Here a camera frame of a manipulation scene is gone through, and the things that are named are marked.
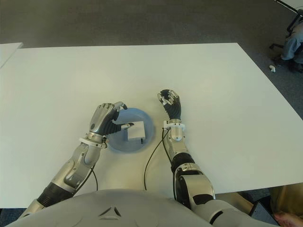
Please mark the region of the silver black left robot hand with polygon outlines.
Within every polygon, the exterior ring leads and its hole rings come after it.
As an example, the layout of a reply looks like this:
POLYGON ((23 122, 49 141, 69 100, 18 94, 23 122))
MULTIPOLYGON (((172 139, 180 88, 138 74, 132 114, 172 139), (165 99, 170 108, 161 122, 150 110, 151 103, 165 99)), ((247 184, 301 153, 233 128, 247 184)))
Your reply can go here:
POLYGON ((132 122, 124 124, 115 123, 118 119, 121 108, 127 110, 126 104, 123 102, 117 102, 114 104, 103 103, 99 105, 90 121, 89 131, 94 134, 106 136, 134 126, 134 123, 132 122))

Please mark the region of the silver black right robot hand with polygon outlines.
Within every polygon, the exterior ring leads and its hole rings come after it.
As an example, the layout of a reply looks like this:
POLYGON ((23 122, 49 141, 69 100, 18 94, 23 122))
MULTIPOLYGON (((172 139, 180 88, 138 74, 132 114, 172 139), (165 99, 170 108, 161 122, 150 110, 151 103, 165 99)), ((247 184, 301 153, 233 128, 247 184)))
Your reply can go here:
POLYGON ((171 89, 162 90, 160 93, 157 94, 157 98, 163 105, 170 120, 181 120, 180 98, 175 91, 171 89))

